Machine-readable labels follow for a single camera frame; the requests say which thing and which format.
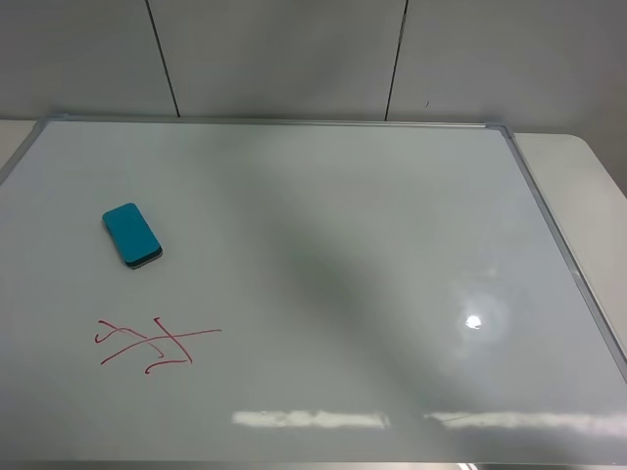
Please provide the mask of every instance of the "white wall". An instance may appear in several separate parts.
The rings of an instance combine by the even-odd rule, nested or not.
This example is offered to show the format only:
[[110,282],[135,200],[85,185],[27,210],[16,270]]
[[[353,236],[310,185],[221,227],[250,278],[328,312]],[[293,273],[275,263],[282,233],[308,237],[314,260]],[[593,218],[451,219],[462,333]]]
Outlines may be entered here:
[[176,116],[142,0],[2,0],[0,117]]
[[182,116],[383,120],[405,0],[150,0]]

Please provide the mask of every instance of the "white board surface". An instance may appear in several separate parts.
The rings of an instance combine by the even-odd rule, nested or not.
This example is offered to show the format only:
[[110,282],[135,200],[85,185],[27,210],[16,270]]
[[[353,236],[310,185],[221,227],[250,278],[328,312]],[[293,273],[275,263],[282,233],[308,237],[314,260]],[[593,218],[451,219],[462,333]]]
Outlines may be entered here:
[[[126,202],[164,248],[134,271]],[[0,310],[1,458],[627,463],[627,386],[495,130],[52,122],[0,185]],[[221,331],[101,365],[136,339],[99,320],[156,317]]]

